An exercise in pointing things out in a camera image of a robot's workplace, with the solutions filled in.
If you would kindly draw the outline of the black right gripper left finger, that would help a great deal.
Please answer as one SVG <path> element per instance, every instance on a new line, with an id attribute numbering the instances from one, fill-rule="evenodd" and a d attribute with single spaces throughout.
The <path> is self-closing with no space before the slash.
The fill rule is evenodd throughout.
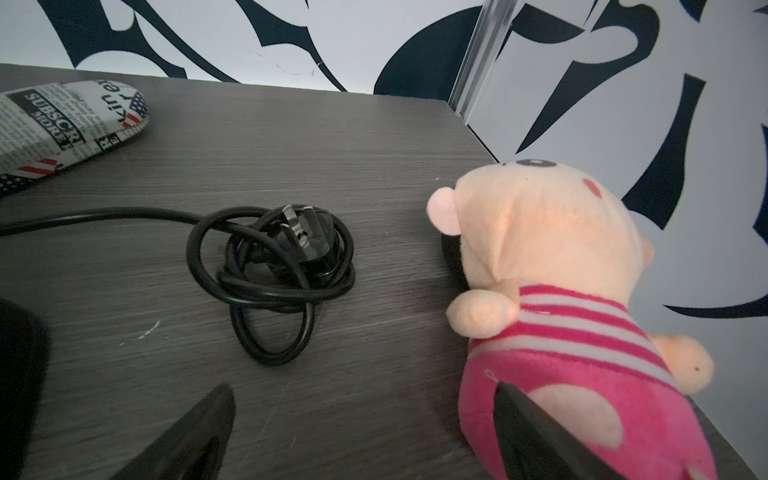
<path id="1" fill-rule="evenodd" d="M 226 383 L 218 385 L 112 479 L 217 478 L 235 415 L 232 387 Z"/>

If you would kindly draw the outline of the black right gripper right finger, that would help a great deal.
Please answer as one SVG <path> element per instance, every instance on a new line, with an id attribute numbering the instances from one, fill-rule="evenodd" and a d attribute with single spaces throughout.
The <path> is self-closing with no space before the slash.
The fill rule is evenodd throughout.
<path id="1" fill-rule="evenodd" d="M 622 478 L 512 384 L 498 384 L 493 421 L 509 479 Z"/>

